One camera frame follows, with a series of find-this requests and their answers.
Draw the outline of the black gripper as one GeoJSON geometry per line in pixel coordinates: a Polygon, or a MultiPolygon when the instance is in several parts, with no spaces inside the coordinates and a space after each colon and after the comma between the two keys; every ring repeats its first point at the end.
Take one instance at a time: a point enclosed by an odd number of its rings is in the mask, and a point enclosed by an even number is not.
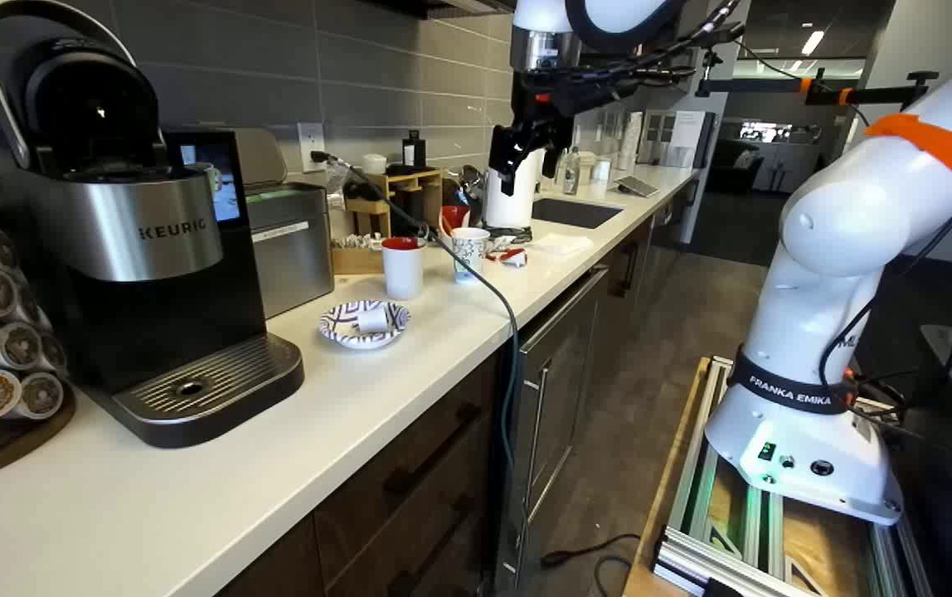
{"type": "MultiPolygon", "coordinates": [[[[491,192],[504,196],[504,172],[514,172],[534,149],[541,169],[554,172],[574,133],[574,76],[517,73],[511,86],[511,123],[491,133],[491,192]]],[[[521,196],[521,169],[511,176],[511,196],[521,196]]]]}

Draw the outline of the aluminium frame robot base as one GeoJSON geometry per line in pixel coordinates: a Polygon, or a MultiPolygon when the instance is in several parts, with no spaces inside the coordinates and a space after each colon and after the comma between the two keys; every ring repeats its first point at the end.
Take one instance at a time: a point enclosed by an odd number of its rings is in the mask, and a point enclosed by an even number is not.
{"type": "Polygon", "coordinates": [[[730,362],[693,368],[620,597],[932,597],[906,521],[862,524],[750,488],[703,441],[730,362]]]}

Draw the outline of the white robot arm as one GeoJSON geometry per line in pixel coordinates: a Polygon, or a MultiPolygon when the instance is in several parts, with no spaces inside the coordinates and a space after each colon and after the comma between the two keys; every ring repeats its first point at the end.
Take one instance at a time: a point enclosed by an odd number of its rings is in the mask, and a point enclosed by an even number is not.
{"type": "MultiPolygon", "coordinates": [[[[730,40],[740,0],[693,27],[687,0],[514,0],[511,119],[488,166],[517,189],[527,156],[557,159],[574,116],[630,96],[690,50],[730,40]]],[[[952,219],[952,76],[876,119],[786,202],[780,242],[707,441],[760,491],[872,524],[902,517],[879,431],[856,415],[852,352],[886,265],[952,219]]]]}

